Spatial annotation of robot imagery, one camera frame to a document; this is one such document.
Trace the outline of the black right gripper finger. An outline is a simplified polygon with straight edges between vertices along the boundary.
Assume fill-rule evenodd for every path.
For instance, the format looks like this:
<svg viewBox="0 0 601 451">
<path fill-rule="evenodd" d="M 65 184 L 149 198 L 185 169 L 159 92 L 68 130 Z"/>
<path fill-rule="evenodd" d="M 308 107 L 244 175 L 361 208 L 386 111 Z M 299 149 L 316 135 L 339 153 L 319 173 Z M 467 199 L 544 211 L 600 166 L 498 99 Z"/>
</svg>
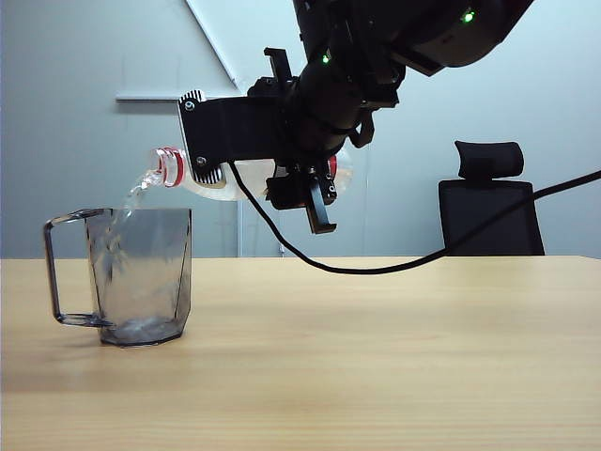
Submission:
<svg viewBox="0 0 601 451">
<path fill-rule="evenodd" d="M 274 97 L 207 100 L 195 89 L 181 96 L 177 106 L 184 148 L 198 184 L 222 183 L 223 163 L 285 156 L 281 109 Z"/>
</svg>

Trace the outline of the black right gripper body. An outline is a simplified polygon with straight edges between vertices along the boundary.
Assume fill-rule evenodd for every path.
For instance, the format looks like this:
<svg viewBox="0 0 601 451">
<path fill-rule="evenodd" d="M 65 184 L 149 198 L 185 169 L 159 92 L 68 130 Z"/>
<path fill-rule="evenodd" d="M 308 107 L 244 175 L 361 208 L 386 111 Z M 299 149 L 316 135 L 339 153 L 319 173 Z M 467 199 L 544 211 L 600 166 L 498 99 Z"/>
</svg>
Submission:
<svg viewBox="0 0 601 451">
<path fill-rule="evenodd" d="M 300 79 L 291 72 L 286 50 L 267 47 L 272 75 L 249 88 L 251 96 L 273 97 L 277 105 L 277 131 L 284 156 L 276 157 L 273 175 L 267 178 L 267 199 L 277 210 L 304 209 L 311 232 L 331 233 L 336 229 L 326 208 L 337 199 L 337 148 L 307 149 L 301 139 L 316 131 L 315 120 L 306 114 L 298 91 Z"/>
</svg>

